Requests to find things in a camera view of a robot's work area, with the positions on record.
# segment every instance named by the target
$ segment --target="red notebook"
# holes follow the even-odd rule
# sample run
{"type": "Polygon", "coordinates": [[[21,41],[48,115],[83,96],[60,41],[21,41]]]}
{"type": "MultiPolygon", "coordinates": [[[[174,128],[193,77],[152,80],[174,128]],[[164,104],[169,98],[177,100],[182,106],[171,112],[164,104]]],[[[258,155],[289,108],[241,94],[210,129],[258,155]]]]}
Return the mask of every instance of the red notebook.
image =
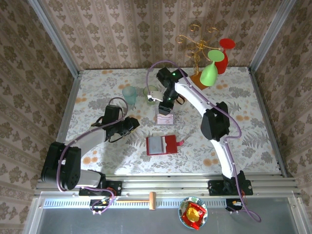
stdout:
{"type": "Polygon", "coordinates": [[[175,135],[147,137],[146,154],[149,156],[175,154],[177,153],[177,147],[183,143],[183,140],[177,142],[175,135]]]}

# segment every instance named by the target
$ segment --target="plastic cup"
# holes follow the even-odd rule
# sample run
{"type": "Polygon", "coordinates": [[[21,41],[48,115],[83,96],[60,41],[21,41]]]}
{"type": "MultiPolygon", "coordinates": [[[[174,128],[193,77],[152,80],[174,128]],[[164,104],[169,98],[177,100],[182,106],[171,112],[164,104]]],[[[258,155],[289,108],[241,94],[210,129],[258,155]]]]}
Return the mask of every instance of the plastic cup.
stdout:
{"type": "Polygon", "coordinates": [[[122,90],[122,95],[129,105],[134,105],[137,99],[137,90],[133,86],[127,86],[122,90]]]}
{"type": "MultiPolygon", "coordinates": [[[[150,89],[150,91],[158,91],[158,89],[155,86],[153,86],[153,85],[149,85],[148,88],[150,89]]],[[[148,95],[147,87],[145,87],[143,89],[143,94],[146,97],[147,104],[154,105],[156,103],[155,101],[149,101],[148,100],[148,98],[147,98],[147,95],[148,95]]]]}

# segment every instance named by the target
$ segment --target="wall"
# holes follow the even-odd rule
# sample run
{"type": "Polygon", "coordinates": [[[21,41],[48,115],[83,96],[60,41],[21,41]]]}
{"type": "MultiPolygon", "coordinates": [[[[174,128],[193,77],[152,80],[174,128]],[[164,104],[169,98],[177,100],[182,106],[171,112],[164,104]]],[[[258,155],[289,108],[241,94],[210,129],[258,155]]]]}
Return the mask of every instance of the wall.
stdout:
{"type": "Polygon", "coordinates": [[[21,233],[73,78],[26,1],[0,1],[0,233],[21,233]]]}
{"type": "Polygon", "coordinates": [[[312,1],[297,0],[256,72],[288,172],[312,220],[312,1]]]}
{"type": "MultiPolygon", "coordinates": [[[[281,0],[42,0],[65,46],[80,70],[149,67],[161,59],[192,67],[179,34],[201,25],[230,37],[230,66],[249,66],[281,0]]],[[[218,46],[216,39],[212,45],[218,46]]]]}

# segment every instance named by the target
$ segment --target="wooden handle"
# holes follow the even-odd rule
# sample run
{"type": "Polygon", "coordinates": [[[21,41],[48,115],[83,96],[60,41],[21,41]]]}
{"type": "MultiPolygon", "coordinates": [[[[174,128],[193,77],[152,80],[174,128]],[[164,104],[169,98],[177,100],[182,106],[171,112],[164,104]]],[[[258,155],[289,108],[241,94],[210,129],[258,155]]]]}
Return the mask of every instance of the wooden handle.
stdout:
{"type": "Polygon", "coordinates": [[[149,200],[117,200],[116,203],[141,203],[150,202],[149,200]]]}
{"type": "Polygon", "coordinates": [[[156,209],[156,193],[150,192],[150,210],[154,211],[156,209]]]}

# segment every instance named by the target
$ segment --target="table surface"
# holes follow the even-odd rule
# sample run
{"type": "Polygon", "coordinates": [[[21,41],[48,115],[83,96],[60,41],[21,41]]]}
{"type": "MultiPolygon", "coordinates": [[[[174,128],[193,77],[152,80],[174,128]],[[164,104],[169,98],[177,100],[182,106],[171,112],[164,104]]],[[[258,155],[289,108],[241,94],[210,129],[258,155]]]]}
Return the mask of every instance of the table surface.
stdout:
{"type": "MultiPolygon", "coordinates": [[[[185,68],[184,71],[189,75],[194,72],[193,68],[185,68]]],[[[174,125],[155,124],[158,104],[147,104],[143,95],[146,72],[146,69],[83,72],[66,140],[80,135],[104,115],[108,101],[113,97],[122,97],[121,90],[127,85],[137,90],[136,104],[129,109],[128,115],[137,118],[140,126],[115,143],[104,142],[90,150],[82,157],[81,168],[115,175],[221,173],[215,150],[200,131],[201,116],[190,102],[175,104],[174,125]],[[175,134],[177,140],[185,140],[177,154],[146,155],[146,137],[171,134],[175,134]]],[[[156,78],[157,72],[158,69],[154,69],[150,73],[149,85],[163,91],[156,78]]],[[[242,137],[230,142],[236,164],[246,173],[280,174],[247,68],[227,68],[216,84],[203,92],[211,101],[224,101],[229,114],[242,130],[242,137]]],[[[118,100],[114,104],[124,106],[118,100]]],[[[237,135],[237,129],[230,124],[230,135],[237,135]]]]}

